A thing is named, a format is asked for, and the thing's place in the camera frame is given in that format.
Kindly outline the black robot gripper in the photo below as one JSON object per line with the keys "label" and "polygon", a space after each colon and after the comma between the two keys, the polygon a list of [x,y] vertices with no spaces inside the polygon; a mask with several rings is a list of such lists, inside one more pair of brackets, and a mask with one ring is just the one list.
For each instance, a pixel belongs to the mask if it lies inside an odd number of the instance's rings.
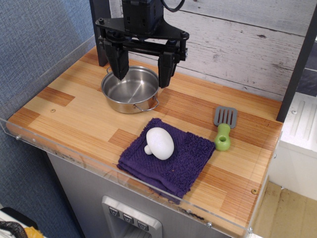
{"label": "black robot gripper", "polygon": [[179,60],[187,57],[189,33],[164,19],[162,0],[124,0],[122,18],[99,18],[100,44],[116,78],[129,70],[129,52],[158,56],[160,88],[168,87]]}

